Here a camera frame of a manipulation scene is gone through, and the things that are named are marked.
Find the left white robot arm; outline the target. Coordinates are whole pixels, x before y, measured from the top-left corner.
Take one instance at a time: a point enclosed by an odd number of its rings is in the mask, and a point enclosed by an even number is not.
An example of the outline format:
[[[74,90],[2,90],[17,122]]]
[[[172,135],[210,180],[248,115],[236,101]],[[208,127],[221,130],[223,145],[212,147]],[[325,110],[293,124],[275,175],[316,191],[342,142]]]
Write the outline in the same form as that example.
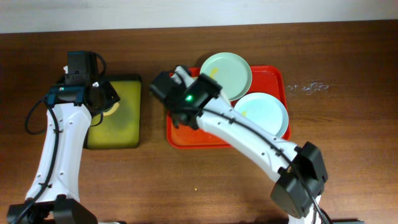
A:
[[[67,54],[64,75],[40,99],[47,108],[40,164],[25,201],[9,207],[8,223],[97,223],[80,203],[78,177],[91,120],[120,100],[90,51]]]

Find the light blue plate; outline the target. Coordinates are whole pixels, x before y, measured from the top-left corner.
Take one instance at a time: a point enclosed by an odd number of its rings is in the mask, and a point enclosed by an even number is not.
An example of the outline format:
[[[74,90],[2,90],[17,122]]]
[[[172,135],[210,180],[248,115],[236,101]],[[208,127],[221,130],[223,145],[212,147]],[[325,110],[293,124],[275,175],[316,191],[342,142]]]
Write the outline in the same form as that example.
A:
[[[282,138],[287,132],[289,126],[287,109],[280,100],[270,94],[250,93],[242,97],[234,108],[278,138]]]

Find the mint green plate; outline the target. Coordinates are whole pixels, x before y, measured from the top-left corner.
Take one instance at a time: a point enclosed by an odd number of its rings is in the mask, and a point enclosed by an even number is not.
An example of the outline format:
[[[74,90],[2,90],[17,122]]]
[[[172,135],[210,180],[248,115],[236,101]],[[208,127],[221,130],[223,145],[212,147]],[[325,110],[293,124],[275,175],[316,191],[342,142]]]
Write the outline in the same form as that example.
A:
[[[221,85],[229,101],[243,97],[252,83],[252,71],[247,61],[230,52],[210,56],[201,66],[200,73],[208,75]]]

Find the green and yellow sponge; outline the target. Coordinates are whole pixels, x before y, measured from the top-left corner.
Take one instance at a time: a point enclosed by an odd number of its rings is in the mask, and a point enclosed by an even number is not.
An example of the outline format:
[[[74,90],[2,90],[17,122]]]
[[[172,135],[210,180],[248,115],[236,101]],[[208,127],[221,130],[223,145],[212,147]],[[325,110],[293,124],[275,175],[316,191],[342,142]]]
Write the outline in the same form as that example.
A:
[[[103,116],[110,116],[119,108],[119,103],[115,103],[112,107],[103,112]]]

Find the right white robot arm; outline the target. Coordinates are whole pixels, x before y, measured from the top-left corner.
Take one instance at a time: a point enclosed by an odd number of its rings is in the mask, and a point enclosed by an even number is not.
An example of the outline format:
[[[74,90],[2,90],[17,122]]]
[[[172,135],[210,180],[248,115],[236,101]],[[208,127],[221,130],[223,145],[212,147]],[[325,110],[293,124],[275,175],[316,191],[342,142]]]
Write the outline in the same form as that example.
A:
[[[275,183],[271,199],[288,213],[289,223],[330,223],[319,206],[328,180],[321,150],[310,142],[299,147],[267,132],[237,112],[221,89],[205,74],[192,78],[184,65],[161,72],[150,84],[150,92],[175,126],[210,133],[259,166]]]

